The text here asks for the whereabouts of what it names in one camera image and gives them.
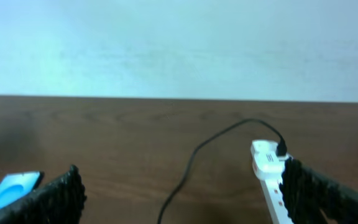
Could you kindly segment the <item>blue Galaxy smartphone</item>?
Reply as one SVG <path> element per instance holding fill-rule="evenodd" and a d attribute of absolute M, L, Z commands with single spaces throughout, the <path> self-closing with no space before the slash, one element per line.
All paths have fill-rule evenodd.
<path fill-rule="evenodd" d="M 43 177 L 42 171 L 7 174 L 0 182 L 0 209 L 36 189 Z"/>

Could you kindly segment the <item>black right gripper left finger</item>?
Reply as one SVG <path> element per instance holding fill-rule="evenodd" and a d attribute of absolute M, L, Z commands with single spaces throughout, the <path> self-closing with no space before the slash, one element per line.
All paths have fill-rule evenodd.
<path fill-rule="evenodd" d="M 78 224 L 85 186 L 77 166 L 0 209 L 0 224 Z"/>

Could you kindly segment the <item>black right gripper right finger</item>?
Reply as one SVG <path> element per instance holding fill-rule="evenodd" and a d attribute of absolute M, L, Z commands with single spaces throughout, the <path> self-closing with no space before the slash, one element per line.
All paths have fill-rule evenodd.
<path fill-rule="evenodd" d="M 297 159 L 287 159 L 279 189 L 293 223 L 358 224 L 358 192 Z"/>

